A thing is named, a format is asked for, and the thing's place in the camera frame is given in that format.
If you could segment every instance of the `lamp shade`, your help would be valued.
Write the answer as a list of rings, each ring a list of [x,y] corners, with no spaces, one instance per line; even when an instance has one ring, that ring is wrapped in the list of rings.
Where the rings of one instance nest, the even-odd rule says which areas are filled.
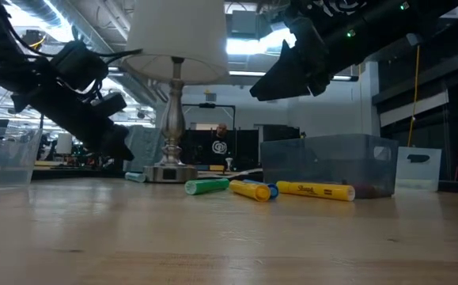
[[[180,57],[186,84],[213,82],[228,74],[226,38],[223,0],[136,0],[127,50],[141,48],[142,54],[124,64],[166,82],[171,57]]]

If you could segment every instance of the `yellow highlighter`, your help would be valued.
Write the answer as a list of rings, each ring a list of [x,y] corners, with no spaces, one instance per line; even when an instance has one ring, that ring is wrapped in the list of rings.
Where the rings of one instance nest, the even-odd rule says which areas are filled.
[[[243,181],[232,180],[230,181],[229,188],[234,193],[247,196],[259,202],[266,202],[271,197],[271,190],[264,184],[249,184]]]
[[[278,181],[278,190],[283,194],[294,194],[341,201],[353,201],[355,189],[349,185],[318,184]]]

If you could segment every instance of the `gray storage bin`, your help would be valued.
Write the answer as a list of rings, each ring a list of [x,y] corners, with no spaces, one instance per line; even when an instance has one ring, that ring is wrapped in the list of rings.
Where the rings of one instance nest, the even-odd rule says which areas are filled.
[[[397,156],[396,188],[437,191],[441,150],[400,147]]]
[[[371,135],[329,135],[263,142],[266,183],[349,184],[356,198],[394,194],[398,142]]]
[[[123,163],[123,171],[142,173],[144,166],[154,165],[162,157],[164,138],[160,128],[131,126],[125,144],[134,154],[133,161]]]
[[[30,184],[42,131],[0,128],[0,189]]]

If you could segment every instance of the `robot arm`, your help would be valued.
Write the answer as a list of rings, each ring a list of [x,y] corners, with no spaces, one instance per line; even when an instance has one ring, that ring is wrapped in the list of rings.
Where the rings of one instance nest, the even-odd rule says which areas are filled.
[[[342,1],[290,1],[282,20],[297,41],[292,48],[283,43],[279,61],[250,90],[253,97],[320,95],[336,73],[458,6],[458,0],[350,0],[350,8]]]
[[[89,51],[81,41],[73,41],[47,60],[44,56],[26,55],[16,41],[4,6],[0,3],[0,86],[13,92],[16,112],[27,105],[53,120],[76,136],[87,149],[114,158],[132,160],[125,146],[128,130],[115,125],[108,117],[126,107],[121,94],[105,100],[99,89],[108,75],[108,65],[100,54]],[[114,59],[132,53],[114,55]],[[93,84],[88,93],[79,93]],[[92,104],[95,97],[98,104]]]

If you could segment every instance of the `person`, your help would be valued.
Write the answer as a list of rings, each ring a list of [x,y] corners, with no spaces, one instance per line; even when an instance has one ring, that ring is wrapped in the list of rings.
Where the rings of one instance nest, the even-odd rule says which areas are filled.
[[[216,128],[216,134],[211,139],[210,152],[213,161],[217,165],[224,165],[225,159],[229,158],[231,151],[231,144],[227,138],[227,125],[220,123]]]

